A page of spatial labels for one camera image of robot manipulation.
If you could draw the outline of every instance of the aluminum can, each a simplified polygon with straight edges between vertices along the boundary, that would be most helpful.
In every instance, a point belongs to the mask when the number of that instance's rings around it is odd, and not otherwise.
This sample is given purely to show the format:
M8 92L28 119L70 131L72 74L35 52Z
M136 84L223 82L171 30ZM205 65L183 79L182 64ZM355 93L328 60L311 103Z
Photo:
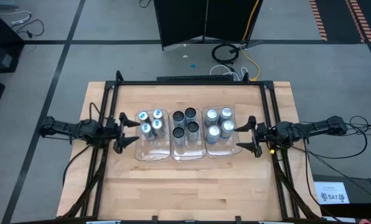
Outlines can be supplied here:
M198 141L199 136L199 125L196 122L190 122L187 125L187 137L189 142Z

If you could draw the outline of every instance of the white label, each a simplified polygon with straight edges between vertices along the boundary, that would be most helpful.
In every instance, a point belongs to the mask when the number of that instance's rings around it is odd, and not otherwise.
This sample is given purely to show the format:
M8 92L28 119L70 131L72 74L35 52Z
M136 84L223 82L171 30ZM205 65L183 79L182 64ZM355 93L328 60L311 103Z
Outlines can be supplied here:
M314 182L318 202L321 205L349 203L345 185L342 182Z

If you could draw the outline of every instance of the clear plastic tray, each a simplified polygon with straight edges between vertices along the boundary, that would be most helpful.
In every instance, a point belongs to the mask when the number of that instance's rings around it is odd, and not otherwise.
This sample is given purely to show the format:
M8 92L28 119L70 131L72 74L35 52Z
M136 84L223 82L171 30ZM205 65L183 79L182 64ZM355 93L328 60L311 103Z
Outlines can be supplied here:
M165 136L163 138L158 138L155 136L155 139L148 141L146 137L141 133L141 126L136 127L136 135L140 137L136 141L136 152L134 157L139 161L161 161L167 159L171 154L171 145L170 145L170 134L169 134L169 117L166 110L162 110L164 117L164 131ZM139 114L142 111L136 113L136 121L140 122ZM153 119L154 110L145 110L148 113L148 117L151 120Z
M202 123L202 113L200 110L195 109L197 112L197 123L199 125L199 135L198 140L195 142L189 142L187 137L187 130L185 126L184 135L185 135L185 146L183 147L177 147L173 142L173 129L174 129L174 123L173 123L173 114L176 111L181 111L184 113L184 110L175 110L171 111L169 114L169 121L170 121L170 127L171 127L171 156L175 161L194 161L197 159L201 159L206 156L206 148L205 148L205 139L202 131L202 126L204 125Z
M235 122L235 110L232 106L207 106L202 110L202 119L205 121L206 112L210 109L216 110L217 114L220 117L220 112L224 107L231 108L233 111L232 121L234 122L234 129L237 128L237 124ZM205 123L203 130L204 130L204 138L206 138L206 133L208 130L208 127L206 127ZM240 142L240 138L238 137L237 132L233 132L230 138L223 139L220 137L220 139L216 142L216 144L209 144L207 141L205 141L205 147L208 152L208 154L212 157L222 157L222 156L232 156L234 154L240 153L242 151L242 148L237 146L236 143Z

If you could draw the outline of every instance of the white cable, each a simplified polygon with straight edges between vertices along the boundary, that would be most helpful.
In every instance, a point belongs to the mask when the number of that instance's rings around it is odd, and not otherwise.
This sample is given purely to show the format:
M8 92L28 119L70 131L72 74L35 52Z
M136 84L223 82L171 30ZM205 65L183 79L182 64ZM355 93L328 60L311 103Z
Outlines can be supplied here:
M224 65L216 65L216 66L213 66L211 69L210 69L210 72L209 72L209 75L212 75L212 71L213 69L217 68L217 67L224 67L225 69L227 69L228 72L224 73L223 75L228 75L228 74L231 74L231 75L235 75L238 79L238 81L240 81L240 76L235 73L235 72L231 72L230 69L228 69L227 66L224 66Z
M237 73L235 73L235 72L226 72L226 73L224 73L223 75L228 75L228 74L235 75L235 76L237 77L238 81L241 81L241 80L240 80L240 77L238 76Z
M241 68L241 73L242 73L242 76L244 77L245 74L246 74L246 72L244 73L244 72L243 72L243 69L247 70L247 72L248 72L248 68L246 68L246 67L242 67L242 68Z
M209 75L212 75L212 71L213 71L213 69L215 69L215 68L217 68L217 67L224 67L225 69L227 69L228 72L231 73L230 69L228 69L227 66L224 66L224 65L216 65L216 66L213 66L213 68L210 69Z
M1 13L0 12L0 15L10 16L10 15L18 14L18 13L23 13L23 12L27 12L28 14L31 14L31 12L29 11L19 11L19 12L12 12L12 13Z
M17 21L11 21L11 24L12 25L19 25L19 24L25 23L25 21L28 21L31 18L32 13L29 12L29 11L19 11L19 12L12 12L12 13L1 13L0 12L0 15L2 15L2 16L11 16L11 15L15 15L15 14L18 14L18 13L23 13L23 12L28 13L28 16L25 17L25 18L23 18L23 19L17 20Z

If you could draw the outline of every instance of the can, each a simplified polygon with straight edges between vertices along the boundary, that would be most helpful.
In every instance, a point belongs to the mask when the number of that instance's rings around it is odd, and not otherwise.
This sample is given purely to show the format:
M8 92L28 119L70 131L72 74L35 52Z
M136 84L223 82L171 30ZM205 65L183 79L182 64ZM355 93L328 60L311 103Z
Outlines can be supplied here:
M184 113L181 111L176 111L173 114L173 127L182 128L184 130Z
M223 108L220 112L220 118L218 119L218 124L222 125L223 121L232 119L233 118L233 111L231 108Z
M149 125L148 123L144 123L141 125L140 128L141 128L141 133L145 136L145 138L148 141L152 141L155 139L154 131L151 128L151 125Z
M176 147L184 147L186 138L184 137L184 129L177 127L173 129L173 143Z
M233 134L234 122L232 120L226 120L222 123L222 134L223 139L228 139Z
M151 124L151 120L148 117L148 113L146 111L142 111L138 114L138 119L141 121L141 123L149 123Z
M220 138L220 128L217 125L213 125L208 128L206 134L206 141L209 144L215 144Z
M154 119L160 119L162 121L162 125L165 127L165 117L164 117L163 112L161 110L154 110L153 118Z
M212 125L216 125L217 120L218 120L218 114L215 109L210 109L206 112L206 115L205 115L206 127L211 127Z
M190 122L187 125L187 137L189 142L198 141L199 125L196 122Z
M197 111L193 108L185 109L185 124L188 125L191 122L197 121Z
M158 138L165 137L165 129L163 128L163 124L160 119L155 119L153 121L153 130L156 137Z

